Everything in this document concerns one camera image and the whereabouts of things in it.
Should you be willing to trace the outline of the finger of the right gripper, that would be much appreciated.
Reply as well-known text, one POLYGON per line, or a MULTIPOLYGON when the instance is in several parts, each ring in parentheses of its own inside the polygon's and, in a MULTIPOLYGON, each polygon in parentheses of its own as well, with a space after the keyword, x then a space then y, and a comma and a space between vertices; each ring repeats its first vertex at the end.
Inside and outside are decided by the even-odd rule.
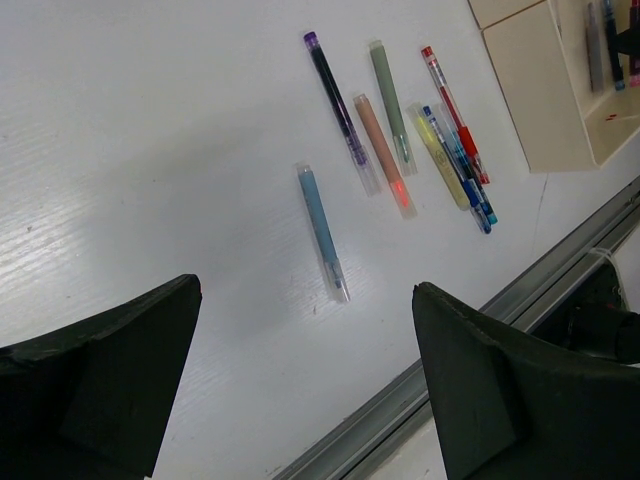
POLYGON ((616 48, 621 54, 639 54, 639 0, 631 1, 629 8, 629 28, 617 35, 616 48))

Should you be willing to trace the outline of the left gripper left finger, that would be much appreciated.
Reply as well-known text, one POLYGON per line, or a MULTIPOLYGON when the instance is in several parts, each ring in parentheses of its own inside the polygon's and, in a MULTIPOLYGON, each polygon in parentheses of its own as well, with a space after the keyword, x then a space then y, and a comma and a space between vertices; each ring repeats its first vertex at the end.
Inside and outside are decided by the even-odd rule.
POLYGON ((2 347, 2 478, 151 477, 201 302, 185 274, 2 347))

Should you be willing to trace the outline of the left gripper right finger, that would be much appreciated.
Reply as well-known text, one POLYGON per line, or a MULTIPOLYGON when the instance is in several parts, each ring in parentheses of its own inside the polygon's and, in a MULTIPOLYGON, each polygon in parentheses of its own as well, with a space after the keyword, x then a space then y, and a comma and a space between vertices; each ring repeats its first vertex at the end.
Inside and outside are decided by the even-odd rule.
POLYGON ((431 283, 414 326, 451 479, 635 479, 639 363, 519 331, 431 283))

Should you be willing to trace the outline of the magenta clear-cap pen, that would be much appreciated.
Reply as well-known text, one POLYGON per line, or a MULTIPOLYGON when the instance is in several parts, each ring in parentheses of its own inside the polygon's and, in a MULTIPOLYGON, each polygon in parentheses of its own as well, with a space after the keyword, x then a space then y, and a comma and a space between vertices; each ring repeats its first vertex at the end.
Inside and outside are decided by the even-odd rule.
POLYGON ((629 57, 629 86, 640 86, 640 58, 635 55, 629 57))

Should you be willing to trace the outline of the grey purple clear pen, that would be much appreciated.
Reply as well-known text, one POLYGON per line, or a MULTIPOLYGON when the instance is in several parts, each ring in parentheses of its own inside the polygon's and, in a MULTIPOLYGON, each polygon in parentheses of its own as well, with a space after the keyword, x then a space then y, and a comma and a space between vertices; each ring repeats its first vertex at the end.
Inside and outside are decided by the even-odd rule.
POLYGON ((600 34, 593 1, 589 1, 586 4, 585 30, 591 91, 598 93, 604 88, 604 74, 601 59, 600 34))

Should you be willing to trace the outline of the blue clear-cap pen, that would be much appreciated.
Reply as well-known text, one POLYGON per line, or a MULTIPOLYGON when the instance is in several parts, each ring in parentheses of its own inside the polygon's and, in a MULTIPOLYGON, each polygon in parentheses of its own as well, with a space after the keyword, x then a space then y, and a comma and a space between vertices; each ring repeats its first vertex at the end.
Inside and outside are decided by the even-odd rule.
POLYGON ((611 0, 602 1, 604 16, 605 37, 607 42, 608 57, 611 66, 611 74, 616 91, 625 89, 624 72, 619 59, 617 49, 617 26, 614 8, 611 0))

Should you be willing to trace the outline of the light blue clear pen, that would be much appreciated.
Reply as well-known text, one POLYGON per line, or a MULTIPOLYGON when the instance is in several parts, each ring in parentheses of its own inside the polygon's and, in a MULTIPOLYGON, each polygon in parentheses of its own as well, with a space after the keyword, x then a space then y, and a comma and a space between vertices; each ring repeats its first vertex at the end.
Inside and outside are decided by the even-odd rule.
POLYGON ((298 163, 295 168, 320 253, 327 285, 332 297, 337 302, 347 303, 350 300, 350 295, 345 275, 334 245, 314 172, 311 167, 305 163, 298 163))

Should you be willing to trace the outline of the violet clear-cap pen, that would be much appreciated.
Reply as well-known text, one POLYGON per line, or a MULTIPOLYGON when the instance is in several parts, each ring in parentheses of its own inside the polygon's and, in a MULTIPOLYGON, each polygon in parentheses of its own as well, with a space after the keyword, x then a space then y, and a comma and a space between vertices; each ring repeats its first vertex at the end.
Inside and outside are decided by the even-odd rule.
POLYGON ((378 178, 366 149, 359 139, 318 37, 314 31, 309 31, 304 34, 303 40, 345 139, 363 188, 369 197, 376 195, 381 191, 378 178))

